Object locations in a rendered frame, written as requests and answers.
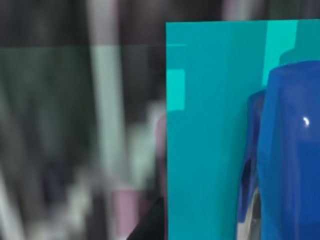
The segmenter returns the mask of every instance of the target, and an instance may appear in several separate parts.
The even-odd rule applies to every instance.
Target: blue plastic object
[[[258,141],[261,240],[320,239],[320,61],[271,71]]]
[[[257,187],[257,146],[260,121],[265,100],[265,90],[259,91],[248,98],[247,103],[247,139],[244,160],[241,169],[241,180],[238,196],[238,222],[246,219],[248,207]]]

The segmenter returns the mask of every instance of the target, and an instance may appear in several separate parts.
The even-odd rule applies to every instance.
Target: blurred background
[[[0,1],[1,239],[124,240],[165,195],[166,22],[319,14],[318,0]]]

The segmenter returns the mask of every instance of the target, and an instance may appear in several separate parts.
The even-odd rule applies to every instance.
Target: blue object
[[[257,187],[257,146],[259,139],[260,121],[264,106],[266,91],[262,90],[248,98],[247,102],[247,139],[244,161],[241,169],[241,180],[238,197],[238,222],[246,220],[246,214],[253,193]]]
[[[261,240],[320,239],[320,61],[269,75],[258,141]]]

